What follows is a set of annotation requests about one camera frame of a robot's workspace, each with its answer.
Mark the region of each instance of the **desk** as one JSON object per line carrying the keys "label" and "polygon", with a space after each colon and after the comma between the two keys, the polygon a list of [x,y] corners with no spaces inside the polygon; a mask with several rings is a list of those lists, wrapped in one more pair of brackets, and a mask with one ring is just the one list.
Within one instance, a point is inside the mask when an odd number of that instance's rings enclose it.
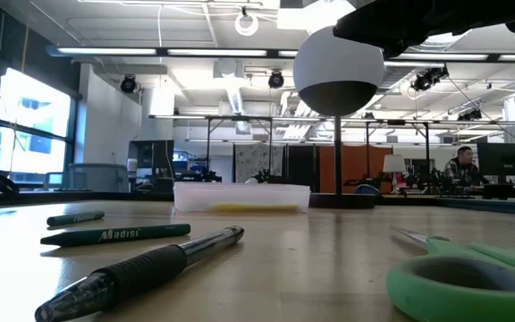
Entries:
{"label": "desk", "polygon": [[485,184],[484,199],[515,198],[515,183]]}
{"label": "desk", "polygon": [[166,286],[77,321],[407,322],[386,295],[385,274],[424,251],[391,224],[515,249],[515,216],[437,207],[310,209],[308,214],[176,214],[172,203],[90,201],[0,208],[0,321],[33,321],[35,308],[94,269],[186,237],[71,249],[40,245],[46,218],[104,210],[78,228],[192,224],[192,238],[241,225],[241,244]]}

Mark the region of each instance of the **scissors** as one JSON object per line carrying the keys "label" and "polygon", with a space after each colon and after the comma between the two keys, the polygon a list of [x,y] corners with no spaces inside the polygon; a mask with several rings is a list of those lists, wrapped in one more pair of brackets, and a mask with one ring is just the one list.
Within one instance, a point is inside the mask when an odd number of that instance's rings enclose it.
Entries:
{"label": "scissors", "polygon": [[428,250],[387,273],[394,305],[417,321],[515,322],[515,252],[391,228]]}

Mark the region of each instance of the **person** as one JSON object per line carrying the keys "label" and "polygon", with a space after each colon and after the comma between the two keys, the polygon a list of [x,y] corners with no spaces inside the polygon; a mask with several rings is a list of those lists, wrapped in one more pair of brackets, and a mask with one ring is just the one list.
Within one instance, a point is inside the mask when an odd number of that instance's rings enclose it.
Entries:
{"label": "person", "polygon": [[470,147],[462,147],[458,149],[458,155],[448,161],[444,168],[444,175],[452,179],[453,182],[460,182],[460,185],[478,186],[480,183],[489,183],[489,181],[480,175],[478,167],[472,162],[474,152]]}

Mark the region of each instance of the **workbench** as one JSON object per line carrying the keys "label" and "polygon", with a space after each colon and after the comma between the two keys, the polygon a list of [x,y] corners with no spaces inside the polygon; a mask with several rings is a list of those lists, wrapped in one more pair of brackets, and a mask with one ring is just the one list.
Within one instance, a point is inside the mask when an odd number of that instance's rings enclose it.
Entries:
{"label": "workbench", "polygon": [[[46,219],[103,210],[103,220],[47,230]],[[190,238],[241,225],[237,246],[108,312],[77,321],[411,321],[388,299],[396,262],[425,252],[390,225],[515,249],[515,215],[447,207],[310,209],[307,214],[173,212],[171,202],[85,201],[0,208],[0,321],[33,321],[38,305],[93,270],[189,237],[57,249],[63,230],[189,223]]]}

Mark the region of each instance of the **black pen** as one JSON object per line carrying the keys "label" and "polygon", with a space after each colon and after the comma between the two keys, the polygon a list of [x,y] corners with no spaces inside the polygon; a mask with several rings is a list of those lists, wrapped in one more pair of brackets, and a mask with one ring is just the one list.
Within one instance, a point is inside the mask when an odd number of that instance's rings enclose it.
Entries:
{"label": "black pen", "polygon": [[184,268],[238,242],[244,230],[229,226],[179,245],[151,250],[120,263],[99,268],[60,291],[35,311],[37,322],[80,318],[112,308],[177,276]]}
{"label": "black pen", "polygon": [[88,229],[76,232],[58,233],[56,235],[41,238],[41,243],[44,245],[71,247],[109,242],[129,242],[151,238],[175,237],[189,233],[190,225],[188,224]]}

